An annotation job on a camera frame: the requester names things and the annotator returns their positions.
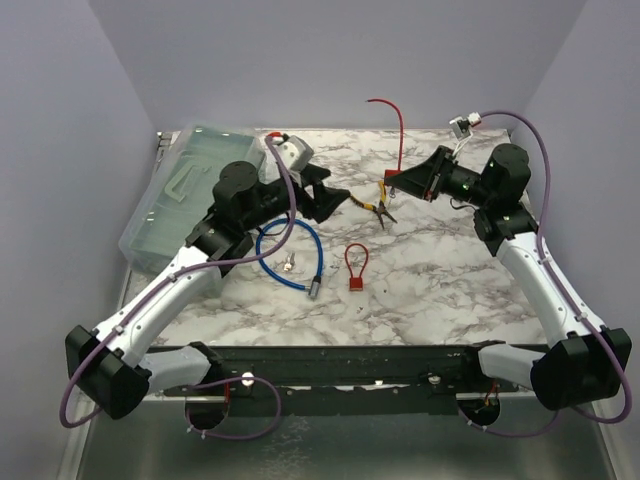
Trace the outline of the small silver key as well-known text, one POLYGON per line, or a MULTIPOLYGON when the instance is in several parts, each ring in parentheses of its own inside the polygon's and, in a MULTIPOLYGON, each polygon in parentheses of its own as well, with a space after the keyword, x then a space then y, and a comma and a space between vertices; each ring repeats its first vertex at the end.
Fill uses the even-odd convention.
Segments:
POLYGON ((291 252, 286 256, 285 263, 283 266, 284 272, 290 272, 295 266, 295 253, 291 252))

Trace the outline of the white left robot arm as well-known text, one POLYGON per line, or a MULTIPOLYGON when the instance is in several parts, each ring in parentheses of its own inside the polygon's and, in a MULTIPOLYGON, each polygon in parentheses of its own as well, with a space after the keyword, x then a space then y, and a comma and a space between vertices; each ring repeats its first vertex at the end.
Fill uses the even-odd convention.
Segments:
POLYGON ((212 207, 162 273, 110 319, 67 335, 71 384, 114 420, 157 391, 191 386, 201 395, 214 393, 222 372, 208 347, 194 343, 152 354, 151 344, 194 297, 220 285, 235 265, 250 262, 253 230, 283 214, 327 220, 350 196, 325 186, 329 175, 309 164, 300 183, 284 176, 265 184, 248 162, 226 165, 213 188, 212 207))

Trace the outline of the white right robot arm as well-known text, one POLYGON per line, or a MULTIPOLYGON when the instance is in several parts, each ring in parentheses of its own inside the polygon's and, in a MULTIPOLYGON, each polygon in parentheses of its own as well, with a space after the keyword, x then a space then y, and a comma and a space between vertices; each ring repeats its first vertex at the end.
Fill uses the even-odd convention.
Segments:
POLYGON ((615 396, 632 342, 623 329, 608 328, 554 269, 540 226, 521 201, 530 176, 528 154, 516 145, 495 147, 481 172, 459 165, 453 150, 440 146, 385 183, 421 200, 447 195, 473 206, 477 237, 516 280, 542 325, 547 352, 485 343, 461 365, 462 384, 480 392, 496 378, 506 380, 557 411, 615 396))

